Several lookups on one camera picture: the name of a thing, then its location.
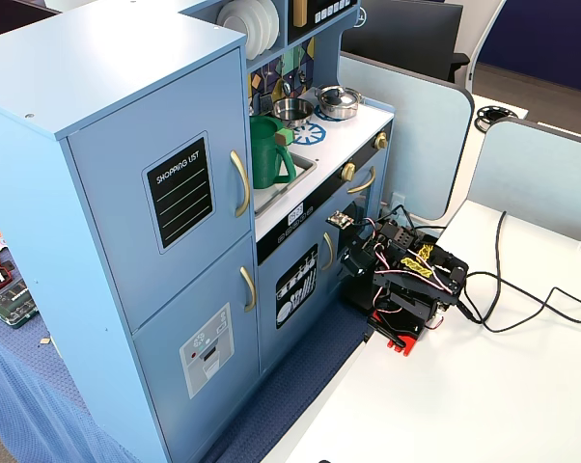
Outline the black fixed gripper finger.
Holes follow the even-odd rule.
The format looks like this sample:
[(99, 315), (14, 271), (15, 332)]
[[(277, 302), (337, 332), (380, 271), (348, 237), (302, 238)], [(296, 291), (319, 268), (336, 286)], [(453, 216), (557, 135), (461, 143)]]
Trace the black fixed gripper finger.
[(374, 299), (374, 277), (370, 274), (357, 279), (357, 304), (361, 310), (370, 310)]

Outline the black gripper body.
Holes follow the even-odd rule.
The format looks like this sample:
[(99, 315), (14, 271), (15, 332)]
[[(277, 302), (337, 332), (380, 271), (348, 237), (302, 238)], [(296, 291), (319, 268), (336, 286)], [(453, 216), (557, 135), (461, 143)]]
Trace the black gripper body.
[(369, 226), (368, 231), (357, 231), (345, 241), (344, 251), (340, 257), (342, 266), (339, 272), (341, 281), (367, 278), (371, 281), (377, 264), (374, 246), (381, 226)]

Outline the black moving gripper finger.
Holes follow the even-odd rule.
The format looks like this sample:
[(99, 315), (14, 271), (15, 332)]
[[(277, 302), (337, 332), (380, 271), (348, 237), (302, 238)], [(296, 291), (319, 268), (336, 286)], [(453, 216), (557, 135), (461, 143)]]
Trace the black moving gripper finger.
[(346, 275), (341, 279), (341, 297), (352, 307), (357, 306), (357, 281), (356, 277)]

